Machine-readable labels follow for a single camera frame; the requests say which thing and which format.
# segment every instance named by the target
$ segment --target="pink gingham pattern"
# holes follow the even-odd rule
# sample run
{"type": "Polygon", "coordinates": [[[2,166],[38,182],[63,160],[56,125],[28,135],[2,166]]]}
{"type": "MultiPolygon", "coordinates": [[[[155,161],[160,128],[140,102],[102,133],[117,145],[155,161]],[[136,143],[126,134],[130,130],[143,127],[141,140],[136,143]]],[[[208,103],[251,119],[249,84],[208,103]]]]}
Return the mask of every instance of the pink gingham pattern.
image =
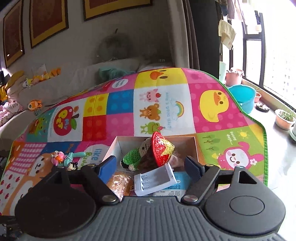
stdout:
{"type": "Polygon", "coordinates": [[[14,160],[9,168],[10,171],[18,174],[26,174],[28,169],[34,163],[46,144],[44,143],[27,143],[23,147],[19,156],[14,160]]]}

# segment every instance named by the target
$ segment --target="window frame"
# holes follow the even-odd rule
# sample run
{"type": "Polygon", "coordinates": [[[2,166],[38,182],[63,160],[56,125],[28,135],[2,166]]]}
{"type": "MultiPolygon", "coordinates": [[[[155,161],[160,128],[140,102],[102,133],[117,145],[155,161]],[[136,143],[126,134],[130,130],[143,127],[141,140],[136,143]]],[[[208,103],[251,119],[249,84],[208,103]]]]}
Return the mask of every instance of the window frame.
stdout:
{"type": "MultiPolygon", "coordinates": [[[[243,29],[243,71],[245,73],[245,76],[243,76],[243,79],[245,79],[248,82],[251,82],[255,86],[258,86],[259,88],[263,89],[270,95],[277,98],[279,101],[284,103],[286,106],[290,107],[293,111],[295,111],[295,108],[292,107],[288,102],[283,100],[281,96],[273,91],[272,89],[268,88],[267,86],[264,86],[264,76],[265,76],[265,64],[266,64],[266,43],[265,43],[265,29],[264,29],[264,20],[263,20],[263,14],[258,13],[258,11],[255,11],[255,14],[259,16],[261,28],[262,31],[259,34],[248,34],[247,26],[244,22],[242,22],[242,29],[243,29]],[[260,79],[259,84],[254,83],[252,80],[249,80],[246,77],[246,70],[247,70],[247,41],[261,41],[261,68],[260,68],[260,79]]],[[[232,53],[229,52],[229,67],[233,67],[233,50],[232,53]]]]}

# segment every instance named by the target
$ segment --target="blue plastic basin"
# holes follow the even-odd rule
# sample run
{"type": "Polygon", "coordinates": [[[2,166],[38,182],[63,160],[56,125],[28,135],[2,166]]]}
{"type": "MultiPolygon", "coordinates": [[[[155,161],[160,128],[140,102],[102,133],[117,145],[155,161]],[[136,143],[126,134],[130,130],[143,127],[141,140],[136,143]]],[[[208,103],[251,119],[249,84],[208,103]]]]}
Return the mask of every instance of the blue plastic basin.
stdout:
{"type": "Polygon", "coordinates": [[[247,114],[251,113],[254,107],[254,99],[256,96],[256,90],[247,85],[233,85],[228,88],[241,108],[247,114]]]}

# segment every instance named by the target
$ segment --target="colorful play mat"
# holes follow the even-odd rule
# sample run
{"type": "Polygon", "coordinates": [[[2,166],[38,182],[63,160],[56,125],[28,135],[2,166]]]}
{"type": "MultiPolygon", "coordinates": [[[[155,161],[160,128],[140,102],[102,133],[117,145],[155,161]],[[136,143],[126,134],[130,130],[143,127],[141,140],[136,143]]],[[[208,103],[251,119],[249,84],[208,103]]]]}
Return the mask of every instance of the colorful play mat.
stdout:
{"type": "Polygon", "coordinates": [[[50,108],[14,141],[0,183],[0,212],[46,176],[55,150],[85,151],[78,167],[99,164],[116,136],[194,136],[199,162],[241,165],[267,184],[264,127],[227,88],[202,71],[165,68],[131,74],[85,90],[50,108]]]}

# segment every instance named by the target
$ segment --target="gray ridged panel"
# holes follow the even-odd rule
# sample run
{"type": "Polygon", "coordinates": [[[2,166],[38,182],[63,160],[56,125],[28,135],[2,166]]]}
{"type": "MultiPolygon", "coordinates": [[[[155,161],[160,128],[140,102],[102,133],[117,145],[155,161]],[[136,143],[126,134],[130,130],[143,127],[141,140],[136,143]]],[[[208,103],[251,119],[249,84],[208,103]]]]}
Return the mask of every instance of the gray ridged panel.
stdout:
{"type": "Polygon", "coordinates": [[[19,241],[283,241],[277,234],[254,239],[222,233],[206,222],[201,211],[175,197],[125,197],[116,206],[101,209],[80,232],[58,239],[24,234],[19,241]]]}

